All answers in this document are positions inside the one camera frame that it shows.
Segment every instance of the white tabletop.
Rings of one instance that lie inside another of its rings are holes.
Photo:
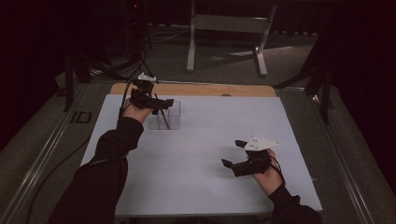
[[[117,124],[121,95],[108,95],[82,164],[98,138]],[[278,140],[273,151],[287,188],[302,204],[321,210],[285,109],[277,97],[161,96],[181,102],[179,130],[149,130],[128,156],[129,173],[117,216],[247,215],[273,205],[252,176],[234,177],[221,159],[245,161],[234,140],[252,135]]]

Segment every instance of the dark background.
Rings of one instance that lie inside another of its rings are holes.
[[[268,11],[266,5],[257,7],[260,1],[252,2],[232,7],[228,1],[202,1],[197,10],[251,16]],[[19,0],[0,6],[0,148],[56,93],[54,78],[64,70],[66,53],[83,51],[95,60],[105,61],[106,44],[124,38],[121,27],[125,27],[125,18],[120,2],[97,1],[95,5]],[[153,25],[190,23],[190,1],[151,0],[147,7],[148,21]],[[325,66],[332,72],[332,84],[339,88],[394,192],[395,9],[391,1],[281,2],[272,27],[272,32],[286,35],[320,34],[303,71]]]

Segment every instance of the floor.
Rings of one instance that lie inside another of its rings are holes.
[[[255,36],[213,33],[197,34],[195,68],[186,72],[189,36],[186,27],[152,28],[152,49],[145,46],[146,63],[161,82],[199,82],[239,85],[275,85],[297,75],[315,35],[293,37],[271,34],[264,51],[268,77],[258,74],[251,55]],[[57,80],[62,87],[64,74]],[[313,177],[322,203],[324,223],[395,223],[396,202],[380,173],[359,129],[347,112],[337,89],[332,87],[330,124],[318,114],[318,101],[301,87],[276,90]],[[90,84],[75,83],[75,104],[63,112],[64,98],[54,95],[0,153],[0,222],[46,223],[51,209],[79,167],[84,149],[66,160],[45,181],[30,209],[39,185],[50,171],[84,142],[95,125],[102,102],[111,85],[104,75]],[[90,122],[72,122],[75,113],[92,113]],[[216,217],[220,223],[259,223],[256,217]],[[127,221],[118,217],[115,223]],[[173,217],[138,218],[135,223],[175,223]],[[193,222],[208,223],[196,218]]]

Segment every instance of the black cable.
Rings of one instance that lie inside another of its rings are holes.
[[[258,218],[256,217],[256,221],[260,224],[263,221],[271,220],[272,217]]]
[[[99,160],[99,161],[90,161],[82,166],[80,166],[78,168],[78,170],[76,170],[74,176],[76,176],[77,174],[79,174],[80,172],[83,172],[89,168],[92,168],[94,166],[98,166],[98,165],[102,165],[102,164],[106,164],[106,163],[111,163],[114,161],[120,161],[122,159],[125,159],[129,154],[129,151],[126,152],[125,154],[119,156],[119,157],[115,157],[115,158],[107,158],[107,159],[103,159],[103,160]]]
[[[123,54],[127,54],[128,53],[128,48],[129,48],[129,30],[128,30],[128,8],[126,6],[126,1],[123,0],[122,1],[122,6],[123,6],[123,12],[124,12],[124,16],[125,16],[125,34],[126,34],[126,47],[125,47],[125,51],[123,52]]]
[[[270,156],[272,159],[274,159],[274,161],[276,162],[276,166],[278,167],[278,168],[276,168],[280,173],[282,173],[282,169],[280,168],[280,164],[279,164],[279,162],[275,159],[275,157],[272,157],[272,156]]]
[[[125,77],[122,77],[119,74],[111,71],[109,68],[104,67],[100,63],[95,62],[94,60],[92,60],[90,57],[88,57],[87,55],[85,55],[83,53],[80,53],[78,56],[81,57],[90,67],[102,71],[104,74],[107,74],[108,76],[112,77],[113,79],[116,79],[116,80],[125,80],[126,79]]]
[[[137,67],[136,67],[136,69],[131,73],[131,75],[128,77],[128,79],[126,80],[126,86],[125,86],[125,90],[124,90],[124,94],[123,94],[123,96],[122,96],[122,101],[121,101],[121,107],[120,107],[120,113],[119,113],[119,117],[122,115],[122,113],[123,113],[123,111],[125,110],[124,109],[124,105],[125,105],[125,100],[126,100],[126,95],[128,94],[128,90],[129,90],[129,86],[131,85],[131,83],[132,83],[132,77],[134,76],[134,73],[136,73],[136,71],[138,70],[138,69],[140,69],[140,67],[143,65],[143,61],[145,61],[146,60],[146,57],[147,57],[147,53],[145,52],[145,57],[144,58],[141,58],[140,56],[139,56],[139,58],[140,58],[140,60],[142,61]]]
[[[148,65],[146,64],[146,58],[147,58],[147,55],[148,55],[148,54],[146,53],[146,51],[145,51],[144,49],[142,49],[142,51],[145,53],[144,59],[140,58],[140,59],[142,60],[142,64],[144,64],[145,67],[146,67],[146,69],[148,70],[148,76],[149,76],[149,77],[155,78],[155,76],[152,75],[151,71],[149,70]]]
[[[55,172],[62,164],[64,164],[65,161],[67,161],[68,159],[70,159],[70,157],[72,157],[76,152],[78,152],[85,144],[88,143],[88,141],[90,141],[91,137],[88,137],[77,149],[75,149],[72,153],[70,153],[67,157],[65,157],[61,162],[59,162],[50,172],[49,174],[47,174],[47,176],[44,178],[43,182],[41,183],[41,185],[38,187],[37,192],[35,193],[35,195],[33,196],[32,199],[32,203],[30,204],[28,213],[27,213],[27,217],[26,217],[26,224],[29,224],[30,222],[30,216],[32,215],[32,211],[33,211],[33,206],[35,205],[35,199],[38,196],[38,193],[40,192],[40,190],[43,188],[44,184],[47,182],[47,180],[50,178],[50,176],[53,174],[53,172]]]
[[[169,127],[168,121],[166,120],[165,114],[163,113],[163,110],[161,109],[160,111],[161,111],[161,114],[163,115],[163,121],[165,121],[166,128],[171,129],[171,128]]]

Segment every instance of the black sleeve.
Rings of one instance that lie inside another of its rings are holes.
[[[128,161],[125,157],[137,148],[142,124],[120,118],[116,130],[98,140],[92,160],[81,166],[49,217],[49,223],[114,223],[115,209],[125,185]]]
[[[300,205],[300,196],[291,196],[282,184],[269,199],[274,203],[272,224],[321,224],[320,214],[306,205]]]

